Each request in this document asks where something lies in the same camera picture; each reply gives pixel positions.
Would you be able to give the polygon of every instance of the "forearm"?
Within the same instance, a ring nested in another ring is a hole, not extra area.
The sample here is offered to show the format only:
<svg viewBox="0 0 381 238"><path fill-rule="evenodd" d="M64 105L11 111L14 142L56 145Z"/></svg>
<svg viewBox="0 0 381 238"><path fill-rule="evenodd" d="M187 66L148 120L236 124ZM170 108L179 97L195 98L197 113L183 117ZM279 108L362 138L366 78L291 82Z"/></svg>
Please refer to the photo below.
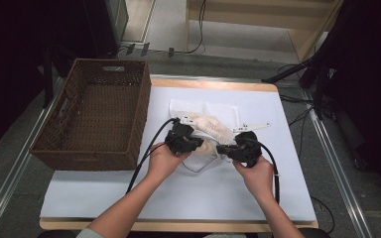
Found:
<svg viewBox="0 0 381 238"><path fill-rule="evenodd" d="M255 198L267 218L274 237L304 237L273 196Z"/></svg>
<svg viewBox="0 0 381 238"><path fill-rule="evenodd" d="M126 237L150 196L161 184L144 178L128 194L92 221L88 228L105 238Z"/></svg>

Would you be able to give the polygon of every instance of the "controller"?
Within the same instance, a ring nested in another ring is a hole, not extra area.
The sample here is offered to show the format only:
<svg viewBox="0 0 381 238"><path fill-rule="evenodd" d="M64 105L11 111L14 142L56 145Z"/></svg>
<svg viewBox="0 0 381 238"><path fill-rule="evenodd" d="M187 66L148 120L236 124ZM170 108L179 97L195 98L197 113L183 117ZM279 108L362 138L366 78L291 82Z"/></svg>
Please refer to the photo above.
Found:
<svg viewBox="0 0 381 238"><path fill-rule="evenodd" d="M246 163L247 168L254 167L262 155L261 145L256 134L252 131L243 132L237 135L235 140L237 145L216 146L217 153L224 154L234 161Z"/></svg>
<svg viewBox="0 0 381 238"><path fill-rule="evenodd" d="M174 154L192 152L200 147L203 139L191 136L194 129L177 120L173 123L172 130L166 136L165 143Z"/></svg>
<svg viewBox="0 0 381 238"><path fill-rule="evenodd" d="M172 130L166 136L165 143L174 154L192 152L203 143L203 139L191 136L193 131L190 125L176 120ZM217 153L226 155L234 161L246 163L247 168L254 167L262 155L261 144L256 134L252 131L242 132L234 139L237 145L218 145L216 146Z"/></svg>

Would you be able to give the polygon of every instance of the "white paper sheet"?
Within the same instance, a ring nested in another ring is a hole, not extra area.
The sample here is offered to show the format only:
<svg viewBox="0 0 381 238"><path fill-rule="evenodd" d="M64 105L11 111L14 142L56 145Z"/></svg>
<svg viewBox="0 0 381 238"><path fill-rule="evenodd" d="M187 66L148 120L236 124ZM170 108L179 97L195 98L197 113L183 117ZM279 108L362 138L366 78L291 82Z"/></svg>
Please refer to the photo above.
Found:
<svg viewBox="0 0 381 238"><path fill-rule="evenodd" d="M140 158L160 126L170 118L171 98L236 105L241 123L269 122L270 127L255 133L276 160L280 204L292 220L317 220L277 92L153 87ZM168 126L156 142L164 141L169 129ZM265 220L235 168L228 162L217 160L217 163L197 174L178 167L155 191L139 218ZM136 182L142 179L147 167L146 162ZM96 217L124 195L132 174L55 172L41 217Z"/></svg>
<svg viewBox="0 0 381 238"><path fill-rule="evenodd" d="M187 112L195 112L215 117L230 130L241 126L239 108L233 104L171 99L169 107L172 117L182 118Z"/></svg>

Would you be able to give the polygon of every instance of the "gray sleeve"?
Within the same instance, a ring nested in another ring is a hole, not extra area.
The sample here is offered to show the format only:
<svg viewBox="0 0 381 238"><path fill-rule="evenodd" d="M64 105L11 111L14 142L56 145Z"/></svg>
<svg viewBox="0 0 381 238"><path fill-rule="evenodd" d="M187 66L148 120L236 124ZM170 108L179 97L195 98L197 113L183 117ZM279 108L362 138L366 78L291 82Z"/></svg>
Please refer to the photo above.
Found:
<svg viewBox="0 0 381 238"><path fill-rule="evenodd" d="M76 238L103 238L103 237L100 236L97 232L89 228L84 228L81 230L81 232L79 232Z"/></svg>

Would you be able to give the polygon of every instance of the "black cable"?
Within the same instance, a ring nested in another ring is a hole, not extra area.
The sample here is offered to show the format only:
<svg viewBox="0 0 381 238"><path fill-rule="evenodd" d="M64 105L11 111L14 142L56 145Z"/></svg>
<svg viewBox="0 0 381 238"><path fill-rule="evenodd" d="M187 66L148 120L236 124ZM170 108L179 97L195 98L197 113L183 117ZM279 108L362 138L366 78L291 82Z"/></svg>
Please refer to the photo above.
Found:
<svg viewBox="0 0 381 238"><path fill-rule="evenodd" d="M245 138L245 140L260 145L268 153L269 157L271 158L271 162L272 162L273 170L274 170L274 180L275 180L275 182L274 182L275 200L277 201L277 203L280 203L280 174L278 173L277 163L275 163L275 159L272 156L272 153L270 152L270 150L268 150L268 148L264 144L262 144L256 140L252 140L249 138Z"/></svg>
<svg viewBox="0 0 381 238"><path fill-rule="evenodd" d="M282 65L281 67L279 67L279 68L277 69L277 74L280 74L281 69L283 69L283 68L285 68L285 67L287 67L287 66L296 66L296 64L295 64L295 63L289 63L289 64L284 64L284 65Z"/></svg>
<svg viewBox="0 0 381 238"><path fill-rule="evenodd" d="M314 196L311 196L311 199L317 201L317 202L320 203L322 206L324 206L324 208L326 208L327 212L329 213L330 218L332 219L332 227L330 228L329 231L325 231L325 232L326 232L327 234L330 234L330 233L333 231L333 229L335 229L335 218L333 217L332 211L330 211L329 207L327 207L327 205L324 204L323 201L317 199L317 198L314 197Z"/></svg>
<svg viewBox="0 0 381 238"><path fill-rule="evenodd" d="M302 131L300 133L300 145L299 145L299 159L302 157L302 147L303 147L303 132L305 131L305 122L306 122L306 118L308 118L308 113L306 113L306 115L304 116L303 118L303 123L302 123Z"/></svg>
<svg viewBox="0 0 381 238"><path fill-rule="evenodd" d="M291 127L293 124L295 124L296 122L300 121L300 120L303 120L310 111L312 111L314 109L313 106L311 106L310 108L306 109L304 112L302 112L299 116L296 117L296 119L294 121L292 121L291 123L289 123L289 127Z"/></svg>
<svg viewBox="0 0 381 238"><path fill-rule="evenodd" d="M132 189L132 186L134 185L135 179L137 178L137 175L138 175L139 171L141 170L142 165L144 164L144 162L148 158L148 156L150 156L150 154L151 154L149 152L150 152L151 147L153 146L154 142L156 141L157 137L160 135L162 130L167 126L167 124L169 124L170 122L177 121L177 120L179 120L179 119L178 118L171 118L171 119L167 120L160 127L159 131L157 131L156 135L153 137L153 140L150 142L150 145L148 146L147 151L144 153L144 155L141 159L141 162L138 164L137 169L135 170L134 175L132 176L131 181L129 182L129 186L128 186L128 189L126 190L125 194L127 194Z"/></svg>
<svg viewBox="0 0 381 238"><path fill-rule="evenodd" d="M153 154L153 152L154 152L155 150L157 150L159 147L164 146L164 145L166 145L165 142L162 143L162 144L160 144L160 145L158 145L158 146L156 146L156 148L154 148L152 151L150 151L150 153L149 153L146 157L142 158L142 160L146 160L149 156L151 156L151 154Z"/></svg>
<svg viewBox="0 0 381 238"><path fill-rule="evenodd" d="M200 40L199 40L199 43L196 46L196 48L191 50L191 51L188 51L188 52L173 52L174 54L188 55L188 54L192 54L192 53L196 52L200 46L203 46L205 48L205 46L203 45L203 32L202 32L203 18L205 17L205 8L206 8L206 0L203 0L202 4L200 5L200 8L199 8L199 19L198 19L198 21L199 21ZM150 52L150 53L167 53L167 54L170 53L168 51L158 51L158 50L147 50L147 52Z"/></svg>
<svg viewBox="0 0 381 238"><path fill-rule="evenodd" d="M308 103L309 105L314 104L313 100L302 99L302 98L287 96L287 95L283 95L283 94L280 95L280 99L283 101L292 102L292 103Z"/></svg>

